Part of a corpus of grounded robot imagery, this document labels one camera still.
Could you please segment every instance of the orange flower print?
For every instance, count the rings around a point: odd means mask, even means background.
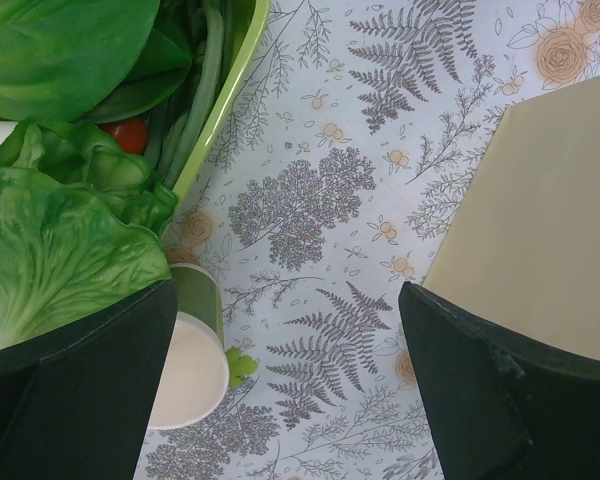
[[[320,142],[318,142],[318,147],[323,146],[327,142],[329,142],[329,147],[331,147],[334,142],[348,143],[351,141],[350,138],[344,137],[342,129],[338,127],[335,123],[327,123],[322,128],[322,132],[316,134],[316,137],[320,138]]]
[[[566,85],[587,66],[587,46],[573,28],[557,28],[538,45],[536,61],[546,80]]]
[[[413,369],[413,363],[411,363],[411,355],[408,350],[400,352],[396,357],[395,371],[398,378],[405,384],[415,387],[418,385],[416,379],[416,372]]]
[[[409,255],[406,257],[391,257],[390,262],[380,262],[380,265],[389,269],[391,277],[390,282],[401,279],[402,281],[410,280],[414,281],[415,270],[409,261]]]
[[[173,265],[174,263],[191,263],[193,265],[200,265],[200,259],[195,253],[182,245],[169,245],[164,249],[165,256],[167,257],[167,263]]]
[[[309,153],[311,150],[309,150],[309,142],[302,142],[298,144],[298,151],[296,152],[296,155],[300,155],[301,153]]]
[[[379,240],[380,237],[385,237],[391,245],[397,245],[394,239],[398,236],[398,232],[393,227],[391,222],[387,222],[384,219],[384,215],[380,215],[378,217],[378,223],[368,222],[367,226],[373,228],[374,230],[378,230],[378,233],[376,233],[371,239],[372,242]]]
[[[304,95],[300,98],[302,100],[311,100],[311,108],[314,110],[320,110],[325,104],[325,98],[328,96],[328,93],[322,93],[322,90],[318,90],[315,95]]]
[[[413,276],[413,267],[409,264],[409,260],[406,258],[399,258],[393,262],[393,269],[401,273],[404,277]]]
[[[329,70],[327,70],[327,73],[341,72],[343,67],[344,63],[337,58],[334,58],[329,62]]]
[[[520,91],[520,87],[524,83],[524,75],[527,73],[526,70],[524,72],[518,72],[518,67],[514,66],[510,73],[511,76],[508,82],[505,82],[500,78],[493,77],[493,80],[500,84],[500,86],[494,92],[495,94],[502,92],[504,96],[510,97],[511,95],[515,95]]]
[[[580,5],[576,29],[582,33],[600,30],[600,0],[585,0]]]
[[[201,210],[189,210],[182,218],[182,238],[190,245],[202,245],[211,236],[213,224]]]
[[[389,175],[393,175],[401,168],[405,170],[410,168],[407,166],[409,165],[409,156],[401,150],[387,152],[382,158],[389,164]]]

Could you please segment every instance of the spinach leaf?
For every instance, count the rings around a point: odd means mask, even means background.
[[[191,68],[191,58],[186,33],[161,10],[140,58],[124,82],[82,120],[108,123],[146,112],[180,86]]]
[[[160,0],[0,0],[0,118],[74,120],[122,82]]]

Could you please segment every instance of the cherry tomato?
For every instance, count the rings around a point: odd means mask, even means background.
[[[103,132],[111,135],[126,153],[140,155],[147,145],[147,126],[140,117],[103,123],[99,127]]]

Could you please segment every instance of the white table surface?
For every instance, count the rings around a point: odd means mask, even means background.
[[[600,0],[279,0],[256,57],[168,254],[260,367],[136,479],[442,478],[398,292],[506,106],[600,74]]]

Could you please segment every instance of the lettuce leaf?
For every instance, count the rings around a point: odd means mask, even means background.
[[[26,118],[0,144],[0,166],[35,169],[72,188],[95,189],[121,222],[157,235],[178,204],[144,157],[123,152],[112,137],[86,123]]]
[[[0,167],[0,349],[171,278],[160,239],[93,193]]]

